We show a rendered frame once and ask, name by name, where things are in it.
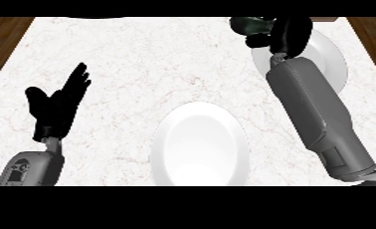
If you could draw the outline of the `dark green eggplant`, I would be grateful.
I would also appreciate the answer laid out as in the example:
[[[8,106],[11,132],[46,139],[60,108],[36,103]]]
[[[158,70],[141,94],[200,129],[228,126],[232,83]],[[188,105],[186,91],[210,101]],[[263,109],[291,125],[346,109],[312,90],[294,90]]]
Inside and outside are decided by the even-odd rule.
[[[269,34],[273,27],[273,21],[259,17],[232,17],[229,25],[237,34],[251,36],[259,33]]]

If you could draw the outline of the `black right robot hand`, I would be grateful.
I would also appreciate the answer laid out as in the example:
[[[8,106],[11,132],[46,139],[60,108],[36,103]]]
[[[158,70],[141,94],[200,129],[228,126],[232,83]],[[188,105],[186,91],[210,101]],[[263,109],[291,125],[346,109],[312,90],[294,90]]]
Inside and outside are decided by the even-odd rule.
[[[269,48],[273,55],[284,60],[293,59],[303,53],[313,30],[309,17],[278,17],[269,34],[253,34],[245,38],[251,49]]]

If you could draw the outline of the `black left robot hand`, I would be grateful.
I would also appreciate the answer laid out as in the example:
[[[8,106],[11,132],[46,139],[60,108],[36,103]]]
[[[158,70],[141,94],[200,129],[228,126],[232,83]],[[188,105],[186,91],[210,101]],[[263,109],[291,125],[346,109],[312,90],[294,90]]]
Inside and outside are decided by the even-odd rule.
[[[26,90],[30,114],[36,118],[33,139],[42,142],[49,137],[66,138],[71,130],[79,105],[82,103],[92,80],[88,65],[82,63],[61,90],[52,96],[38,87]]]

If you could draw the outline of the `white oval plate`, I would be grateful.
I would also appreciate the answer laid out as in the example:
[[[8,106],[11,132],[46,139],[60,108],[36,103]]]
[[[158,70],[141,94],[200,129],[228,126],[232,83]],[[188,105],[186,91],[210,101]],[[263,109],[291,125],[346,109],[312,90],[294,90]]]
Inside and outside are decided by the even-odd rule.
[[[157,185],[244,185],[250,149],[244,128],[216,104],[194,102],[163,120],[153,145]]]

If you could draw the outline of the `white round plate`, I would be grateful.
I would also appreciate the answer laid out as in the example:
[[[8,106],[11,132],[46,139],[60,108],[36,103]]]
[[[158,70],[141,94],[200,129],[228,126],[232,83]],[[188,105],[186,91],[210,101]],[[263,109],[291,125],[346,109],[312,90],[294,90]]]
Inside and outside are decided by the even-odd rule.
[[[253,49],[251,56],[256,68],[262,76],[266,77],[266,74],[270,71],[272,57],[269,48]],[[346,58],[334,42],[318,30],[312,31],[309,44],[301,57],[313,61],[335,92],[341,93],[349,80]]]

